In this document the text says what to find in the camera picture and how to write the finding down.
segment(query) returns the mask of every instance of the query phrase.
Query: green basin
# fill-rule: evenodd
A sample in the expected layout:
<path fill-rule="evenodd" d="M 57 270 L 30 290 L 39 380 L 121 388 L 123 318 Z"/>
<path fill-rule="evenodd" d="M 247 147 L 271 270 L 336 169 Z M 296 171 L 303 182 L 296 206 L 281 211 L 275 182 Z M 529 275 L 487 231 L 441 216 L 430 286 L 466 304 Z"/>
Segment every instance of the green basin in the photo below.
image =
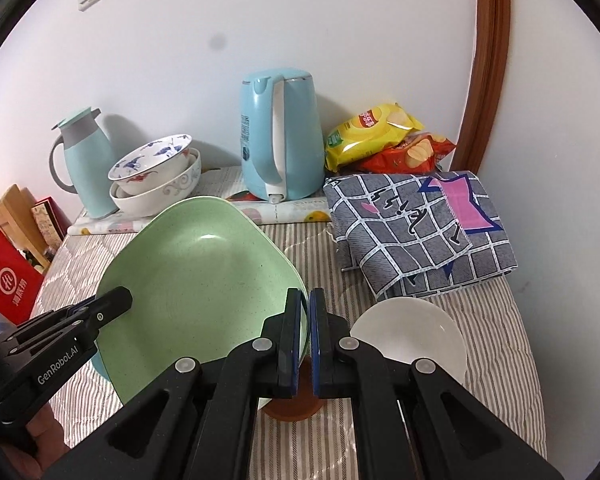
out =
<path fill-rule="evenodd" d="M 133 305 L 100 330 L 97 344 L 123 403 L 180 357 L 211 361 L 260 336 L 264 319 L 284 311 L 288 288 L 306 295 L 273 242 L 234 206 L 209 196 L 159 214 L 109 264 L 97 295 L 119 285 Z M 302 312 L 301 356 L 306 333 Z"/>

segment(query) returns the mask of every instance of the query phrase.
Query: brown wood trim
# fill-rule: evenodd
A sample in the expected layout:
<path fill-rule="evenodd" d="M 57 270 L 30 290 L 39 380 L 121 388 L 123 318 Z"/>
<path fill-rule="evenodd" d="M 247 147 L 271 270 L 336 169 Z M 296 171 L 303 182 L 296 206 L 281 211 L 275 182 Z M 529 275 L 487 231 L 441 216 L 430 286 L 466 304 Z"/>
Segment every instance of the brown wood trim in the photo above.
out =
<path fill-rule="evenodd" d="M 452 170 L 480 168 L 500 101 L 510 22 L 511 0 L 477 0 L 474 65 Z"/>

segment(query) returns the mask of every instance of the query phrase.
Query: wooden chair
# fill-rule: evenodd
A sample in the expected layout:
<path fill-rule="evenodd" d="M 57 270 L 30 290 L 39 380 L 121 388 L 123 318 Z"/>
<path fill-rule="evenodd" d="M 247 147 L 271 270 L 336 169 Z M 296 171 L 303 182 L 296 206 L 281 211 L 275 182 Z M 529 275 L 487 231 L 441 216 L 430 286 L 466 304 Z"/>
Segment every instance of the wooden chair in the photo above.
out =
<path fill-rule="evenodd" d="M 33 204 L 30 194 L 11 186 L 0 199 L 0 229 L 18 249 L 29 250 L 46 272 L 51 262 L 44 257 L 46 242 L 33 219 Z"/>

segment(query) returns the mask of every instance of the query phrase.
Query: silver screw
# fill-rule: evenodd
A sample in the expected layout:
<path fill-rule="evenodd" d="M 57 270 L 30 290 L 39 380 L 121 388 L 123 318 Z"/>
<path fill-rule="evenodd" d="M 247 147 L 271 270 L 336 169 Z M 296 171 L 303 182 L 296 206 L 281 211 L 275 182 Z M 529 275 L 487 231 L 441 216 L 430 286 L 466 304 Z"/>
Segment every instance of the silver screw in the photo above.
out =
<path fill-rule="evenodd" d="M 258 352 L 263 352 L 265 350 L 269 350 L 269 348 L 273 346 L 273 343 L 271 342 L 271 339 L 267 339 L 266 337 L 259 337 L 257 339 L 254 339 L 253 343 L 251 343 L 251 346 L 253 346 L 254 350 L 257 350 Z"/>
<path fill-rule="evenodd" d="M 416 363 L 416 370 L 421 374 L 432 374 L 436 371 L 436 364 L 431 359 L 419 359 Z"/>
<path fill-rule="evenodd" d="M 360 346 L 360 341 L 358 341 L 355 337 L 343 337 L 339 343 L 340 348 L 343 350 L 355 350 Z"/>
<path fill-rule="evenodd" d="M 176 361 L 176 370 L 181 374 L 186 374 L 196 367 L 196 362 L 191 357 L 183 357 Z"/>

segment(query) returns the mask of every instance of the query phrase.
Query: yellow chip bag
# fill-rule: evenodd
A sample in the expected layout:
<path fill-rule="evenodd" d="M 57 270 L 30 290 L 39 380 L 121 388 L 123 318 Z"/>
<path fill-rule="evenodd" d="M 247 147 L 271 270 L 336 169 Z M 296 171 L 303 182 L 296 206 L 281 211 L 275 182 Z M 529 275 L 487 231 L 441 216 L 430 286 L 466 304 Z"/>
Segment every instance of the yellow chip bag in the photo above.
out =
<path fill-rule="evenodd" d="M 398 103 L 371 108 L 327 136 L 324 150 L 327 169 L 336 172 L 341 166 L 399 144 L 405 136 L 423 128 Z"/>

